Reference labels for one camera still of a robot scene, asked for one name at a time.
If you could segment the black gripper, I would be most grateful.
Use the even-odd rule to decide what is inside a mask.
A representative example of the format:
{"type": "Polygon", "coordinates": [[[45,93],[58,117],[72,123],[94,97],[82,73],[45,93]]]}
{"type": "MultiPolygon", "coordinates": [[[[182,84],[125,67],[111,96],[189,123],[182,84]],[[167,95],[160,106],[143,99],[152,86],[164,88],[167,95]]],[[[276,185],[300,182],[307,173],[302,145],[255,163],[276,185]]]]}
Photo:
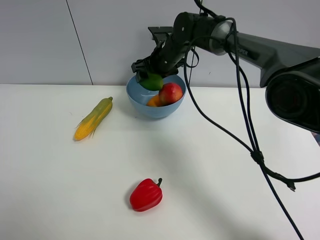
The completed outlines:
{"type": "Polygon", "coordinates": [[[167,37],[166,39],[152,38],[156,46],[150,56],[138,59],[132,63],[131,70],[136,73],[136,81],[143,81],[143,73],[151,73],[167,77],[176,75],[178,68],[183,64],[189,39],[178,40],[177,37],[167,37]]]}

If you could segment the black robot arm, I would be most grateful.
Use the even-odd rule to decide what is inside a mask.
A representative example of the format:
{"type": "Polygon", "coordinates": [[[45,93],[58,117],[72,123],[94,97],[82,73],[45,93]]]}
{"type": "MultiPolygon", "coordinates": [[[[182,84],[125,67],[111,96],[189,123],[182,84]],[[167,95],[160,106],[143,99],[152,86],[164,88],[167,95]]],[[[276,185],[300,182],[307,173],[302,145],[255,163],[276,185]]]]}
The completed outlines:
{"type": "Polygon", "coordinates": [[[320,131],[320,50],[238,33],[230,21],[203,14],[180,13],[172,27],[150,27],[156,47],[150,56],[134,62],[139,76],[146,72],[162,77],[176,75],[187,45],[217,56],[232,53],[260,69],[266,103],[281,120],[318,133],[320,131]]]}

